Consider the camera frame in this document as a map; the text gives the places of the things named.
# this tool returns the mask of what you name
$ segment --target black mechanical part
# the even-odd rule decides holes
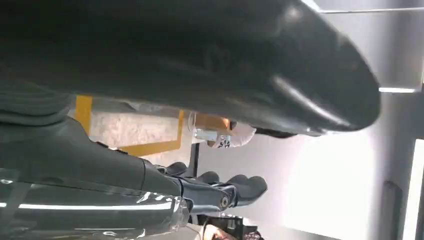
[[[3,0],[0,27],[1,79],[63,93],[312,136],[380,112],[362,56],[300,0]]]

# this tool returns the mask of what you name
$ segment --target floor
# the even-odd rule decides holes
[[[89,137],[110,148],[174,141],[178,135],[179,112],[165,106],[93,98]],[[68,115],[75,116],[75,106]],[[190,112],[184,112],[179,149],[138,157],[156,165],[183,162],[189,166],[193,142],[189,115]]]

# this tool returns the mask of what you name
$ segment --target white wall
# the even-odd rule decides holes
[[[236,215],[342,240],[376,239],[384,180],[408,192],[417,95],[385,94],[371,127],[353,133],[275,139],[232,149],[200,147],[199,173],[221,180],[262,176],[269,190]]]

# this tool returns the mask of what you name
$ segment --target black glossy surface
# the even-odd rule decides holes
[[[180,197],[31,184],[17,176],[0,170],[1,239],[135,239],[173,232],[188,219]]]
[[[350,41],[300,0],[4,0],[1,78],[319,135],[379,115]]]

